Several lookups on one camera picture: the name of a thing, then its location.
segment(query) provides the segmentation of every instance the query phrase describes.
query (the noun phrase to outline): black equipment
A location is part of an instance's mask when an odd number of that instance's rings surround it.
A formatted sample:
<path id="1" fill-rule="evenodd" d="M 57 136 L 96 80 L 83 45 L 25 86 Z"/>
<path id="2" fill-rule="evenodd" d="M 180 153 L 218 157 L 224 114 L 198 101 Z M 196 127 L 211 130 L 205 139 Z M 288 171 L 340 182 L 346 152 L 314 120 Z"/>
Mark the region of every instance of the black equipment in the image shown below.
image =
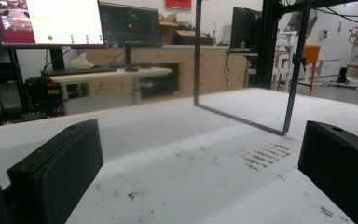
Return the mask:
<path id="1" fill-rule="evenodd" d="M 358 223 L 358 136 L 308 121 L 298 170 Z"/>
<path id="2" fill-rule="evenodd" d="M 65 223 L 102 166 L 98 120 L 67 127 L 7 170 L 0 223 Z"/>

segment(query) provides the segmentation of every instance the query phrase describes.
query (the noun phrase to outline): orange chair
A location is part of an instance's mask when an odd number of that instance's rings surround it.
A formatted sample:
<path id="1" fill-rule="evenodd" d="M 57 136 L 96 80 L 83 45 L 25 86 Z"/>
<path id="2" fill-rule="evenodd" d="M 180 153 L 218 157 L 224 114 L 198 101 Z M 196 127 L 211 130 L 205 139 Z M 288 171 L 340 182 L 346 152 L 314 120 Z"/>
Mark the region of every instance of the orange chair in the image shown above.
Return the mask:
<path id="1" fill-rule="evenodd" d="M 310 95 L 312 95 L 313 90 L 313 80 L 315 78 L 316 63 L 318 62 L 319 51 L 321 51 L 320 45 L 306 45 L 305 46 L 305 57 L 306 63 L 312 63 L 312 72 L 310 75 Z M 282 59 L 281 67 L 284 67 L 284 64 L 289 61 L 288 59 Z M 280 74 L 279 83 L 281 83 L 282 74 Z"/>

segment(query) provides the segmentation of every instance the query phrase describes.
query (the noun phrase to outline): computer monitor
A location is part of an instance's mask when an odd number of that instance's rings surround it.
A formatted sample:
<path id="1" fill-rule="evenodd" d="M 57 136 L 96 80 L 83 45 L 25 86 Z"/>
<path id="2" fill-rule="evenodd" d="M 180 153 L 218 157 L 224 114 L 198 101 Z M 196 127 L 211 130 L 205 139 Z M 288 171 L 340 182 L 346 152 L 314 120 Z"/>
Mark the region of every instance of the computer monitor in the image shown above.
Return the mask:
<path id="1" fill-rule="evenodd" d="M 98 0 L 0 0 L 0 48 L 102 48 Z"/>
<path id="2" fill-rule="evenodd" d="M 249 8 L 234 7 L 231 26 L 231 49 L 257 50 L 261 31 L 261 12 Z"/>
<path id="3" fill-rule="evenodd" d="M 161 47 L 158 10 L 100 4 L 104 43 L 107 47 Z"/>

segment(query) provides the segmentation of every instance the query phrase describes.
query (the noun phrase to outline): poster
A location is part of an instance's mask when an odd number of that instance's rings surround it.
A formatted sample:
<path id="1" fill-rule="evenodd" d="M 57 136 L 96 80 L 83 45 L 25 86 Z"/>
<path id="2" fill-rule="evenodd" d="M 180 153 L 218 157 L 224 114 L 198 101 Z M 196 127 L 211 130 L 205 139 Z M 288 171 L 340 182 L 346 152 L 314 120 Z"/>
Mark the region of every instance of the poster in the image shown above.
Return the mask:
<path id="1" fill-rule="evenodd" d="M 165 7 L 191 9 L 191 0 L 165 0 Z"/>

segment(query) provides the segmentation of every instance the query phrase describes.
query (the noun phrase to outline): table surface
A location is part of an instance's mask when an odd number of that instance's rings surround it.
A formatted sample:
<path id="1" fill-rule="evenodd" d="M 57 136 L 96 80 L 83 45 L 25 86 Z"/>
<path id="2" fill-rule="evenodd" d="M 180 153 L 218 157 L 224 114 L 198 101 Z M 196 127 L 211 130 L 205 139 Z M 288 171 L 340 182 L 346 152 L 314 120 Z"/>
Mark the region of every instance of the table surface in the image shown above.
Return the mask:
<path id="1" fill-rule="evenodd" d="M 288 94 L 201 95 L 204 105 L 280 126 Z M 266 133 L 192 98 L 0 127 L 6 169 L 65 127 L 98 119 L 104 166 L 68 223 L 352 223 L 297 170 L 307 120 L 358 135 L 358 105 L 297 96 L 289 133 Z"/>
<path id="2" fill-rule="evenodd" d="M 133 78 L 133 77 L 151 77 L 151 76 L 164 76 L 172 72 L 172 69 L 152 67 L 148 69 L 140 68 L 138 72 L 126 72 L 123 68 L 118 69 L 115 72 L 104 72 L 104 73 L 89 73 L 81 75 L 70 75 L 70 76 L 56 76 L 49 77 L 51 81 L 62 84 L 78 83 L 81 81 L 98 81 L 115 78 Z"/>

